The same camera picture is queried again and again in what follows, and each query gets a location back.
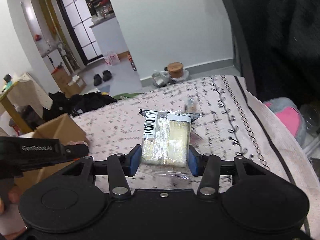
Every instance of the tiled floor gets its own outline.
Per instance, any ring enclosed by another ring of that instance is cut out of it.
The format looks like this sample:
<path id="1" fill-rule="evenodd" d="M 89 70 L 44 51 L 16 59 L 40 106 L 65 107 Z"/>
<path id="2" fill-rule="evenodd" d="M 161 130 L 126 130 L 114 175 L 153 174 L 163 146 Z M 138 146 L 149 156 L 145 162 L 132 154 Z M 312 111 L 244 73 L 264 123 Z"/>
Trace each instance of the tiled floor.
<path id="1" fill-rule="evenodd" d="M 98 87 L 93 85 L 93 76 L 99 74 L 103 77 L 102 72 L 109 70 L 112 73 L 113 78 L 107 82 L 103 82 Z M 207 72 L 197 73 L 191 75 L 189 79 L 196 79 L 200 77 L 206 77 L 211 75 L 235 75 L 240 76 L 238 70 L 235 67 L 230 66 L 226 68 L 214 69 Z M 108 66 L 104 60 L 99 60 L 87 66 L 87 68 L 80 73 L 80 76 L 87 83 L 87 87 L 82 92 L 88 93 L 89 91 L 98 91 L 98 89 L 110 85 L 110 95 L 115 96 L 123 93 L 136 93 L 136 92 L 148 92 L 154 90 L 154 86 L 142 87 L 139 75 L 136 71 L 133 71 L 130 62 L 127 59 L 123 59 L 120 64 L 115 66 Z"/>

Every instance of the barcode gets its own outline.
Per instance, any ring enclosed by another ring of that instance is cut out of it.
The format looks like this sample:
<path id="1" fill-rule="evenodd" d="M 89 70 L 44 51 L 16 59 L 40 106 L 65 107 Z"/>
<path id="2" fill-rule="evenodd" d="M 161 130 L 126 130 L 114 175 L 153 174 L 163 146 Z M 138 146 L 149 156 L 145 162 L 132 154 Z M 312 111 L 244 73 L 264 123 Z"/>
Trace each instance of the barcode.
<path id="1" fill-rule="evenodd" d="M 146 112 L 146 119 L 144 122 L 143 138 L 154 138 L 156 130 L 156 118 L 158 112 Z"/>

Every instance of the kitchen counter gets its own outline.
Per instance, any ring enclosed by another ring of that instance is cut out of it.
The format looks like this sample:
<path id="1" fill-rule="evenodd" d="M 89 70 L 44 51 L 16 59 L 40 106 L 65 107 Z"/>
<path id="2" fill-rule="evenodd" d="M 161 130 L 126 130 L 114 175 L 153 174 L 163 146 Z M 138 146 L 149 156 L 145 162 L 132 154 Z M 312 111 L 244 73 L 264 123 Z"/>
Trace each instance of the kitchen counter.
<path id="1" fill-rule="evenodd" d="M 108 54 L 110 51 L 121 54 L 129 50 L 115 15 L 103 19 L 99 24 L 95 24 L 91 30 L 102 55 Z"/>
<path id="2" fill-rule="evenodd" d="M 103 18 L 103 19 L 101 19 L 101 20 L 98 20 L 98 21 L 95 22 L 93 25 L 91 25 L 89 28 L 93 28 L 93 27 L 95 27 L 95 26 L 97 26 L 97 25 L 99 25 L 99 24 L 101 24 L 101 23 L 104 23 L 104 22 L 106 22 L 106 21 L 108 21 L 108 20 L 111 20 L 111 19 L 113 19 L 113 18 L 115 18 L 115 17 L 116 17 L 116 15 L 115 15 L 114 13 L 111 13 L 108 17 Z"/>

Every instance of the cardboard box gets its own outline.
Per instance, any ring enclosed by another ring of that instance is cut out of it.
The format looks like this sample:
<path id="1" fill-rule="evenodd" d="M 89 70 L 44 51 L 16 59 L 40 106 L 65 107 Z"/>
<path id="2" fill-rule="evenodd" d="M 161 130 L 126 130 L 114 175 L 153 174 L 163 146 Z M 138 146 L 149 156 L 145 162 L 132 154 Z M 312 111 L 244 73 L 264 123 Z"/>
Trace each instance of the cardboard box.
<path id="1" fill-rule="evenodd" d="M 53 79 L 57 83 L 62 93 L 68 93 L 66 86 L 72 80 L 64 68 L 59 69 L 56 73 L 52 74 Z"/>
<path id="2" fill-rule="evenodd" d="M 87 86 L 87 84 L 84 82 L 84 80 L 79 76 L 74 76 L 73 80 L 68 83 L 68 85 L 65 87 L 66 91 L 66 97 L 70 98 L 73 95 L 80 94 L 82 90 Z"/>
<path id="3" fill-rule="evenodd" d="M 56 73 L 52 74 L 52 77 L 57 84 L 60 83 L 63 86 L 65 86 L 72 80 L 72 77 L 68 75 L 64 68 L 59 69 Z"/>
<path id="4" fill-rule="evenodd" d="M 84 141 L 89 143 L 86 133 L 69 117 L 68 114 L 38 126 L 33 138 L 59 139 L 60 143 L 67 145 L 69 142 Z"/>
<path id="5" fill-rule="evenodd" d="M 84 141 L 89 144 L 86 133 L 67 114 L 63 114 L 38 126 L 32 137 L 59 139 L 63 145 L 78 141 Z M 46 179 L 71 163 L 60 163 L 40 170 L 24 172 L 24 177 L 15 179 L 15 183 L 24 192 L 34 184 Z"/>

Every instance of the open cardboard box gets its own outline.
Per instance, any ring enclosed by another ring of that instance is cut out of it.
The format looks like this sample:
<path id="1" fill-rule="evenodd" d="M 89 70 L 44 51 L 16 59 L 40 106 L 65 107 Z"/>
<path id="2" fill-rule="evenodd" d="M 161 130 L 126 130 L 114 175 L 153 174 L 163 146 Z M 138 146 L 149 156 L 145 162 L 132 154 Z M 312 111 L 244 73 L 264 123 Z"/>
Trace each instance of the open cardboard box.
<path id="1" fill-rule="evenodd" d="M 87 86 L 87 84 L 84 82 L 83 78 L 79 76 L 74 76 L 72 78 L 72 81 L 68 83 L 66 88 L 66 97 L 70 98 L 73 95 L 80 94 L 82 90 Z"/>
<path id="2" fill-rule="evenodd" d="M 60 143 L 67 145 L 69 142 L 84 141 L 89 144 L 86 133 L 67 115 L 63 114 L 49 122 L 46 122 L 35 130 L 33 138 L 59 139 Z M 15 179 L 15 183 L 24 192 L 34 184 L 51 176 L 72 162 L 60 163 L 40 170 L 27 171 L 23 178 Z"/>

